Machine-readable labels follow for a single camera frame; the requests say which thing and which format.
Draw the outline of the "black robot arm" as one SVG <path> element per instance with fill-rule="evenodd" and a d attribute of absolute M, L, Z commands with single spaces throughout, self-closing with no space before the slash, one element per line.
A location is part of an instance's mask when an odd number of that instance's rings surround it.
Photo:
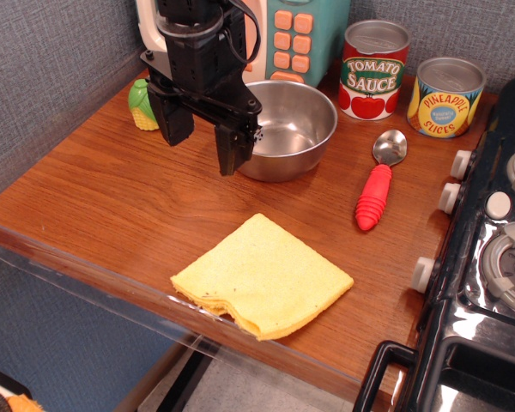
<path fill-rule="evenodd" d="M 243 81 L 257 56 L 246 51 L 245 21 L 257 18 L 241 1 L 160 1 L 156 27 L 165 51 L 146 51 L 148 99 L 166 142 L 175 146 L 199 117 L 215 127 L 220 173 L 251 159 L 262 105 Z"/>

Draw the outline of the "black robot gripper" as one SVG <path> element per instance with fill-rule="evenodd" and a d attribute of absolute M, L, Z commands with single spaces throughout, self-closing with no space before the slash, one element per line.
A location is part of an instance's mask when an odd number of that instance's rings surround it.
<path fill-rule="evenodd" d="M 261 41 L 246 50 L 249 8 L 158 8 L 151 18 L 165 41 L 142 55 L 148 99 L 164 140 L 176 146 L 194 131 L 194 117 L 215 126 L 222 176 L 251 159 L 262 105 L 242 79 Z M 249 128 L 234 130 L 231 128 Z"/>

